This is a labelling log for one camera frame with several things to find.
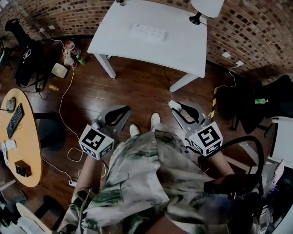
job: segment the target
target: person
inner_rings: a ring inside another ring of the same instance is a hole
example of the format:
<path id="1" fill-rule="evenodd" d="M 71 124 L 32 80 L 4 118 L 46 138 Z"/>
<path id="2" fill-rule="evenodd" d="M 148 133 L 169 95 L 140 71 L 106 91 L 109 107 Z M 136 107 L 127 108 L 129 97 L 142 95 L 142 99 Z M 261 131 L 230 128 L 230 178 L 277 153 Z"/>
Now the person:
<path id="1" fill-rule="evenodd" d="M 204 173 L 183 141 L 151 117 L 151 130 L 130 126 L 113 152 L 101 190 L 102 160 L 88 156 L 59 234 L 228 233 L 231 203 L 207 194 Z M 210 157 L 219 176 L 233 174 L 224 155 Z"/>

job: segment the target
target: wooden floor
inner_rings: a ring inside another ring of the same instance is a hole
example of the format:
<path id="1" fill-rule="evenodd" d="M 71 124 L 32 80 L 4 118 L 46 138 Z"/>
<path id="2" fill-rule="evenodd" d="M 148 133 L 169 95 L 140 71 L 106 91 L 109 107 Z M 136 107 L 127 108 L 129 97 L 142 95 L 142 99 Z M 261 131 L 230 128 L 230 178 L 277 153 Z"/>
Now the wooden floor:
<path id="1" fill-rule="evenodd" d="M 87 50 L 90 43 L 89 39 L 82 40 L 81 48 Z M 56 52 L 59 56 L 62 46 L 58 43 L 46 42 L 46 49 L 51 53 Z M 150 117 L 154 112 L 161 116 L 162 123 L 172 128 L 176 134 L 184 137 L 184 132 L 180 129 L 168 107 L 170 100 L 183 101 L 189 100 L 199 103 L 206 113 L 211 112 L 214 88 L 222 84 L 233 84 L 233 78 L 221 70 L 214 67 L 206 67 L 206 77 L 198 78 L 184 88 L 170 93 L 169 87 L 179 80 L 184 73 L 159 65 L 132 59 L 113 57 L 110 63 L 116 72 L 116 79 L 108 77 L 99 62 L 92 55 L 87 55 L 89 61 L 86 65 L 80 65 L 75 68 L 75 74 L 71 88 L 63 98 L 61 114 L 65 123 L 81 135 L 83 129 L 105 108 L 117 104 L 129 105 L 132 109 L 132 115 L 121 133 L 121 140 L 127 139 L 130 124 L 136 124 L 142 132 L 150 129 Z M 59 91 L 48 91 L 47 100 L 42 100 L 38 93 L 27 93 L 35 113 L 58 112 L 60 101 L 65 90 L 68 88 L 73 70 L 70 69 L 64 79 L 54 77 L 49 80 L 50 84 L 59 87 Z M 11 77 L 11 70 L 5 68 L 0 71 L 0 98 L 3 100 L 5 94 L 13 87 L 16 87 L 15 80 Z M 46 97 L 47 91 L 41 93 L 43 98 Z M 224 142 L 231 139 L 244 136 L 245 133 L 239 126 L 236 132 L 231 132 L 230 119 L 221 117 L 216 112 L 215 121 L 217 122 Z M 271 148 L 271 140 L 264 139 L 264 132 L 256 129 L 252 135 L 256 136 L 263 145 L 265 155 L 268 155 Z M 59 152 L 49 152 L 43 150 L 43 158 L 57 166 L 59 169 L 66 171 L 71 177 L 77 178 L 78 171 L 82 168 L 85 156 L 80 162 L 72 162 L 67 159 L 67 152 L 72 147 L 79 147 L 77 137 L 67 130 L 65 147 Z M 250 162 L 248 157 L 243 154 L 239 146 L 230 147 L 225 154 L 238 159 L 242 162 Z M 69 155 L 74 160 L 79 160 L 81 153 L 72 150 Z M 44 162 L 43 177 L 40 185 L 35 188 L 26 188 L 21 184 L 16 184 L 5 190 L 5 196 L 13 198 L 19 189 L 22 189 L 28 198 L 28 207 L 35 211 L 42 204 L 42 197 L 50 195 L 60 202 L 64 208 L 68 208 L 71 201 L 73 188 L 68 185 L 69 178 L 66 174 L 57 171 L 52 166 Z M 44 222 L 51 227 L 55 218 L 48 213 L 43 218 Z"/>

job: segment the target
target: white sneaker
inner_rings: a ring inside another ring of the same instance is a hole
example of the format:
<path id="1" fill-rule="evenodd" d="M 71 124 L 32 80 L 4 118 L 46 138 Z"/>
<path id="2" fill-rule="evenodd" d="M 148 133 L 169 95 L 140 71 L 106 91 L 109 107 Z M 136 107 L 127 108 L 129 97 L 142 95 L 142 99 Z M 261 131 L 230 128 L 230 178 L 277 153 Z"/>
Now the white sneaker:
<path id="1" fill-rule="evenodd" d="M 159 116 L 158 113 L 153 113 L 152 117 L 151 117 L 151 129 L 153 126 L 155 126 L 156 124 L 159 124 L 161 122 L 161 118 Z"/>
<path id="2" fill-rule="evenodd" d="M 134 137 L 140 133 L 138 127 L 135 124 L 130 125 L 129 132 L 131 137 Z"/>

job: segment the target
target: office chair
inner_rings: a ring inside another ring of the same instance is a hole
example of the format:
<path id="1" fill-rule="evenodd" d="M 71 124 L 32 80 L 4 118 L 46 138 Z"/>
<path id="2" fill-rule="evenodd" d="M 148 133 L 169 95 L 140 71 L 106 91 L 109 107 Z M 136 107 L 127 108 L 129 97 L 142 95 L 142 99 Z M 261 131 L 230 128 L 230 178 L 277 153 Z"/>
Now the office chair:
<path id="1" fill-rule="evenodd" d="M 283 75 L 269 85 L 261 82 L 254 84 L 244 81 L 236 86 L 234 92 L 236 119 L 235 126 L 230 130 L 235 131 L 242 124 L 244 131 L 249 134 L 256 128 L 265 130 L 265 136 L 272 125 L 265 127 L 260 125 L 263 118 L 289 117 L 293 118 L 293 85 L 287 75 Z M 255 104 L 255 99 L 265 99 L 265 104 Z"/>
<path id="2" fill-rule="evenodd" d="M 37 87 L 38 82 L 41 80 L 46 81 L 50 74 L 48 72 L 49 69 L 46 69 L 42 63 L 43 44 L 40 41 L 32 40 L 29 35 L 24 32 L 18 19 L 9 20 L 5 25 L 5 30 L 12 32 L 19 43 L 18 47 L 13 48 L 10 51 L 6 49 L 6 55 L 10 56 L 11 52 L 16 49 L 23 50 L 23 54 L 18 61 L 17 67 L 13 70 L 12 76 L 16 79 L 16 83 L 21 87 L 22 85 L 27 86 L 32 79 L 32 75 L 36 73 L 36 82 L 30 86 L 36 85 L 36 91 L 39 91 Z M 45 72 L 46 75 L 41 79 L 38 79 L 42 72 Z"/>

